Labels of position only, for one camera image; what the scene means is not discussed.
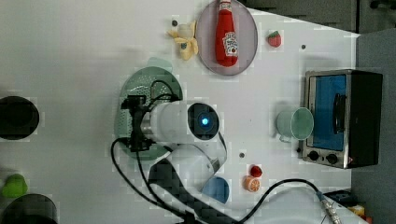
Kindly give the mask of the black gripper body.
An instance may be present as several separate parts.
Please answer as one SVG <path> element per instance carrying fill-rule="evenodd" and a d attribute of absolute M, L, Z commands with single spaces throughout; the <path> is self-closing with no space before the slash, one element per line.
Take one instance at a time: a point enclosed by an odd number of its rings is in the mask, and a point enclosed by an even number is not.
<path fill-rule="evenodd" d="M 149 150 L 153 141 L 148 139 L 141 129 L 143 117 L 149 111 L 145 106 L 147 97 L 145 95 L 128 95 L 121 103 L 121 109 L 127 109 L 132 117 L 132 132 L 129 137 L 127 147 L 132 152 L 140 152 Z"/>

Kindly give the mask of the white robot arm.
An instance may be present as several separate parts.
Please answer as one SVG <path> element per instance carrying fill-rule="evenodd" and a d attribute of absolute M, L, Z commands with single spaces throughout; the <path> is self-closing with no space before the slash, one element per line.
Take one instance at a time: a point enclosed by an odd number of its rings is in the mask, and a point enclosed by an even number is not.
<path fill-rule="evenodd" d="M 135 154 L 153 145 L 169 154 L 151 165 L 143 177 L 155 201 L 178 213 L 165 194 L 190 208 L 184 213 L 187 223 L 201 219 L 207 224 L 236 224 L 236 220 L 210 204 L 203 194 L 205 185 L 226 162 L 228 150 L 219 132 L 217 111 L 202 102 L 165 101 L 161 96 L 146 103 L 144 95 L 129 95 L 120 105 L 132 117 L 132 131 L 126 146 Z"/>

